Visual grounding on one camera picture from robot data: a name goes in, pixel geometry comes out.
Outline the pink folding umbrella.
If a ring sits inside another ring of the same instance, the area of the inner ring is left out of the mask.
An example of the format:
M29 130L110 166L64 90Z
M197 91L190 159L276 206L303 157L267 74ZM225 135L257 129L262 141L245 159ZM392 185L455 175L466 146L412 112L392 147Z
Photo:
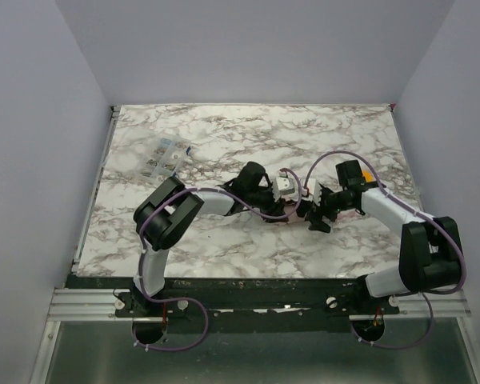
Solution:
M311 200L303 199L298 208L295 208L297 201L291 200L289 198L284 199L283 213L287 215L286 218L282 220L284 223L298 223L306 222L310 212L313 212L316 208L316 204Z

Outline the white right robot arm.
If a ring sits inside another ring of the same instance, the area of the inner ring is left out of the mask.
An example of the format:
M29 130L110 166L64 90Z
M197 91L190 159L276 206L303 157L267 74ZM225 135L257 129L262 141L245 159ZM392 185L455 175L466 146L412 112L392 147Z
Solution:
M449 294L441 288L462 287L466 268L455 220L416 210L378 180L367 181L357 160L336 165L336 172L341 187L338 192L312 186L310 174L305 178L303 190L313 201L311 228L320 226L324 217L333 222L339 213L355 210L376 218L400 237L398 264L364 277L369 296Z

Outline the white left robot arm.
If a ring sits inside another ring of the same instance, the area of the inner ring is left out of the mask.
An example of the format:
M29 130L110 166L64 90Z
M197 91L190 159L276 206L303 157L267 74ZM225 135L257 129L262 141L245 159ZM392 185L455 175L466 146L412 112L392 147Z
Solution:
M169 250L176 245L199 215L231 216L249 210L267 222L285 222L297 211L302 197L286 209L283 198L274 196L275 183L263 166L248 162L238 176L216 187L187 187L177 177L165 180L134 212L136 232L142 244L136 289L148 302L165 285Z

